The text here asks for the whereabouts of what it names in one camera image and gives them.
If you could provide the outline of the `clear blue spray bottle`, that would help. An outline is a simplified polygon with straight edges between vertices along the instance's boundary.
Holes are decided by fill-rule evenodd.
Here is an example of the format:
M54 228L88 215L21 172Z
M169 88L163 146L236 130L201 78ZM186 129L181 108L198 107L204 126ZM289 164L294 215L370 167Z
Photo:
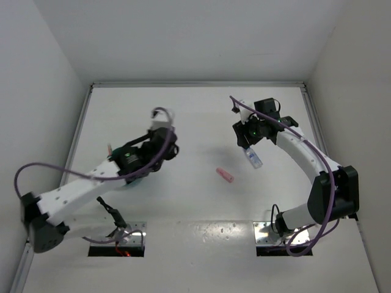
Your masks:
M257 156L256 152L252 148L244 149L244 154L254 169L258 169L263 166L261 159Z

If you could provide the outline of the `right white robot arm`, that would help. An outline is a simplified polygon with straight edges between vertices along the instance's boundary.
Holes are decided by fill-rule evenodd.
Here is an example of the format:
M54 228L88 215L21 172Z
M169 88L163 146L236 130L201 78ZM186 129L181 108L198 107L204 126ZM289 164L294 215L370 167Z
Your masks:
M284 237L297 228L351 216L359 210L357 170L333 161L306 139L295 119L281 116L276 99L249 104L235 98L231 100L232 112L240 115L240 120L233 125L237 145L246 152L252 165L260 166L252 146L267 139L286 152L312 184L306 203L276 215L273 227L279 236Z

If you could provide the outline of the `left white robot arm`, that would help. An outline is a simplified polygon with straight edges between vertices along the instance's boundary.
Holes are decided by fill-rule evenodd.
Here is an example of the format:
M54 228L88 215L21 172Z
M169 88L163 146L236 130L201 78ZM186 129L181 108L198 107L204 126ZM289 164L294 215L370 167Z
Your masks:
M177 156L180 148L176 141L173 126L149 129L146 135L113 150L89 173L62 169L77 176L76 181L40 195L20 195L21 221L34 252L45 253L58 246L72 231L66 218L92 200L112 215L117 228L125 229L119 211L107 205L102 195L160 170L164 161Z

